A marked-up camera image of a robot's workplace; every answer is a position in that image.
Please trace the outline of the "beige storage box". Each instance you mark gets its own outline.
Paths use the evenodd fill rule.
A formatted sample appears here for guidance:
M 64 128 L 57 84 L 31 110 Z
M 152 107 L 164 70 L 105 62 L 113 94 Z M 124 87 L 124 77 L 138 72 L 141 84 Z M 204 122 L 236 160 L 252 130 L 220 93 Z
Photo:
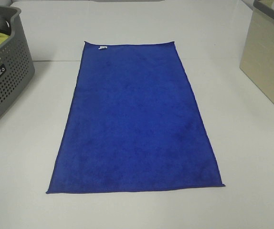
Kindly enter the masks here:
M 274 0 L 256 0 L 240 69 L 274 104 Z

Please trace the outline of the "grey perforated plastic basket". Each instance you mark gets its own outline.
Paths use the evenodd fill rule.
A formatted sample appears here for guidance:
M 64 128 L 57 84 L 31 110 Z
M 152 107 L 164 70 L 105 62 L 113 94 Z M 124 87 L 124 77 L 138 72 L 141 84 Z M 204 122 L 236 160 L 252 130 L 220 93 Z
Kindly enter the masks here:
M 34 76 L 34 65 L 20 19 L 21 10 L 0 6 L 0 16 L 11 26 L 11 35 L 0 45 L 0 118 Z

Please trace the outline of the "blue microfiber towel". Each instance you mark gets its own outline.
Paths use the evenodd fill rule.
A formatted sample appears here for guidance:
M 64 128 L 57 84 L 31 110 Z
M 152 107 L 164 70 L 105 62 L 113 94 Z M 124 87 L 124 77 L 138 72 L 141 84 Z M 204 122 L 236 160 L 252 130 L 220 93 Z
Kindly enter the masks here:
M 222 186 L 175 43 L 86 42 L 47 193 Z

